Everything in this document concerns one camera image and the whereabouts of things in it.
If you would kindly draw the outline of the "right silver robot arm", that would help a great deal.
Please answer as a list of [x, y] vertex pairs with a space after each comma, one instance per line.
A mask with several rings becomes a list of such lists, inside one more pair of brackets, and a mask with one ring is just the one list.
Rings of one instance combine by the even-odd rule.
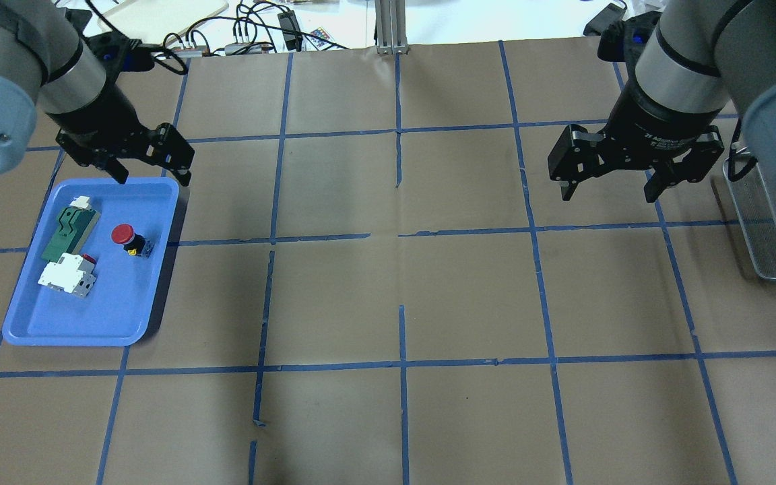
[[563, 130], [548, 174], [569, 200], [580, 183], [617, 170], [649, 170], [652, 203], [697, 183], [723, 154], [715, 117], [739, 116], [741, 141], [776, 190], [776, 1], [670, 1], [601, 31], [598, 58], [628, 79], [606, 126]]

